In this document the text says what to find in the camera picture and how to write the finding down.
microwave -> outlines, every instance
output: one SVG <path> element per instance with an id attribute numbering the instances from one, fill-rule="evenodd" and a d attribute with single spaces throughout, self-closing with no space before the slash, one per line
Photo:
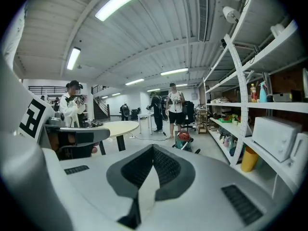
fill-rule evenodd
<path id="1" fill-rule="evenodd" d="M 279 162 L 291 153 L 302 126 L 276 117 L 256 117 L 252 139 L 272 154 Z"/>

white tank top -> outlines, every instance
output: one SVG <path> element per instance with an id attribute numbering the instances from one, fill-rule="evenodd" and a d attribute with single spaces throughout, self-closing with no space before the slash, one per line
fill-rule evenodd
<path id="1" fill-rule="evenodd" d="M 182 104 L 179 102 L 177 104 L 174 104 L 175 100 L 181 100 L 181 92 L 178 90 L 176 93 L 169 93 L 168 97 L 173 102 L 173 104 L 169 105 L 169 111 L 173 113 L 181 113 L 182 112 Z"/>

yellow bucket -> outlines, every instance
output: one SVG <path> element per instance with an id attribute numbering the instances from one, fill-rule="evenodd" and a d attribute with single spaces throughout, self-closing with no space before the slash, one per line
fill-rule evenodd
<path id="1" fill-rule="evenodd" d="M 255 153 L 253 149 L 251 149 L 249 146 L 246 146 L 243 160 L 242 160 L 242 165 L 241 165 L 242 171 L 244 172 L 251 171 L 254 168 L 258 160 L 258 157 L 259 155 Z"/>

black shorts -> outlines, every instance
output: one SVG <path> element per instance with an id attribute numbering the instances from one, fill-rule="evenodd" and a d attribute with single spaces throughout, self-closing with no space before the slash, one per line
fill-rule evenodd
<path id="1" fill-rule="evenodd" d="M 184 113 L 180 112 L 180 113 L 173 113 L 169 111 L 169 120 L 170 120 L 170 124 L 176 122 L 178 125 L 183 124 L 184 122 Z"/>

